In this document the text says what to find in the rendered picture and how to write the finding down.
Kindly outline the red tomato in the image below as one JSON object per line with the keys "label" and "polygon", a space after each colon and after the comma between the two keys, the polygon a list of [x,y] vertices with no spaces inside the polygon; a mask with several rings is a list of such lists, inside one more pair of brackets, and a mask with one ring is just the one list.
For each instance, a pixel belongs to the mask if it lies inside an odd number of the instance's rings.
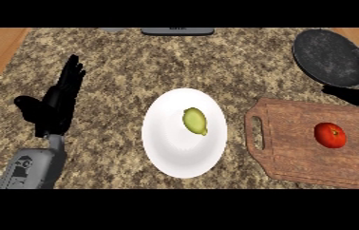
{"label": "red tomato", "polygon": [[345,132],[332,123],[319,123],[314,126],[314,138],[326,148],[341,148],[345,145]]}

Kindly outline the white plate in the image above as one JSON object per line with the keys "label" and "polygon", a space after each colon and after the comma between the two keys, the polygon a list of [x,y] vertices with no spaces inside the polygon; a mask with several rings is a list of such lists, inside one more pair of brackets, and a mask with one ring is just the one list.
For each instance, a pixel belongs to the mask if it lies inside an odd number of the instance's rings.
{"label": "white plate", "polygon": [[[206,135],[183,125],[183,111],[195,107],[206,118]],[[171,177],[200,176],[214,167],[226,148],[227,124],[221,108],[198,89],[177,88],[152,102],[141,125],[141,141],[156,169]]]}

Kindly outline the brown wooden cutting board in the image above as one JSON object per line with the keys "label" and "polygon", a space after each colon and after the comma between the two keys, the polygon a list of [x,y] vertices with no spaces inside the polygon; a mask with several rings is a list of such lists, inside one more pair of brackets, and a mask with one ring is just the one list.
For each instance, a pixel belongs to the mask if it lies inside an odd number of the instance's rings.
{"label": "brown wooden cutting board", "polygon": [[[344,130],[342,147],[317,143],[319,123]],[[245,142],[270,178],[359,188],[359,107],[261,98],[245,114]]]}

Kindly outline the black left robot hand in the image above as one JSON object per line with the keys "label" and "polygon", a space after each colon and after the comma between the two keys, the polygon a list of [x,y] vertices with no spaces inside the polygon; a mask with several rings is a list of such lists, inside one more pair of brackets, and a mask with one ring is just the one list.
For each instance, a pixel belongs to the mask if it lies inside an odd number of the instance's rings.
{"label": "black left robot hand", "polygon": [[85,70],[78,62],[78,56],[70,55],[57,83],[45,91],[41,100],[29,96],[17,96],[13,99],[23,120],[35,125],[37,137],[65,135],[68,132],[84,76]]}

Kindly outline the black frying pan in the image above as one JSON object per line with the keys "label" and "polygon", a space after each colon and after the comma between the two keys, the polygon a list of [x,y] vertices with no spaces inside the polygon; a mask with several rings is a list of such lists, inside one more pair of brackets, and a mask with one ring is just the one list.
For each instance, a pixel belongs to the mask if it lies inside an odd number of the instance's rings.
{"label": "black frying pan", "polygon": [[351,41],[331,30],[307,29],[294,38],[291,53],[320,91],[359,106],[359,47]]}

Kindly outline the dark grey appliance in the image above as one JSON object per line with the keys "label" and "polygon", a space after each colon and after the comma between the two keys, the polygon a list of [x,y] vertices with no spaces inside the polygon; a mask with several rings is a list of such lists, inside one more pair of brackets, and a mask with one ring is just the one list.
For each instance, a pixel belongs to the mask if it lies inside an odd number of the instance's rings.
{"label": "dark grey appliance", "polygon": [[141,33],[153,36],[203,36],[214,33],[214,28],[141,28]]}

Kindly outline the green lime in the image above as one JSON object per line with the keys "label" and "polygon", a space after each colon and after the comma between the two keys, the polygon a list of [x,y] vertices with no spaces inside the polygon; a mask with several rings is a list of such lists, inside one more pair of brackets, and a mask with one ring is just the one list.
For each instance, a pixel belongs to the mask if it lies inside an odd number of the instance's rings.
{"label": "green lime", "polygon": [[192,133],[206,135],[206,117],[198,108],[190,107],[183,111],[181,121]]}

